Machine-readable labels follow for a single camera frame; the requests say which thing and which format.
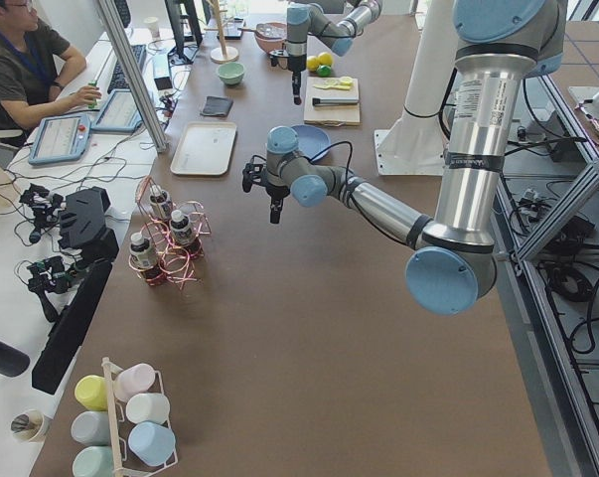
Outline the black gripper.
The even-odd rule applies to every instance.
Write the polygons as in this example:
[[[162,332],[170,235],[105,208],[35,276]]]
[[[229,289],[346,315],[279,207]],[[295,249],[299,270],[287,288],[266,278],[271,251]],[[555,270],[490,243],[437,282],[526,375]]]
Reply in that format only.
[[[304,57],[291,55],[284,49],[276,49],[269,53],[269,59],[273,67],[284,68],[292,73],[292,93],[301,94]]]
[[[254,185],[263,187],[270,197],[270,222],[278,224],[285,199],[285,187],[274,184],[268,178],[266,164],[256,163],[256,158],[261,159],[261,156],[253,155],[245,163],[242,169],[241,187],[245,193],[249,193]]]

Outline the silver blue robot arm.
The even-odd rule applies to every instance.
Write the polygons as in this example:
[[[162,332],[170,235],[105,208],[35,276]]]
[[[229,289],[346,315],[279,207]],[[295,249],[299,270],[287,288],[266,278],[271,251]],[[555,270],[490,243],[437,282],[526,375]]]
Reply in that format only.
[[[363,32],[366,25],[373,23],[381,14],[379,0],[348,1],[352,10],[340,21],[334,22],[316,3],[291,2],[286,9],[286,39],[283,48],[274,50],[272,57],[286,60],[286,68],[292,73],[292,94],[296,105],[302,103],[302,75],[307,69],[308,37],[313,36],[331,52],[344,56],[353,44],[353,39]]]
[[[266,190],[273,223],[286,197],[304,207],[338,199],[412,249],[404,276],[419,305],[440,315],[469,309],[497,278],[488,222],[520,85],[559,68],[566,8],[563,1],[453,5],[454,64],[462,80],[433,216],[415,211],[348,167],[311,163],[287,126],[269,131],[262,163],[244,166],[243,190],[256,185]]]

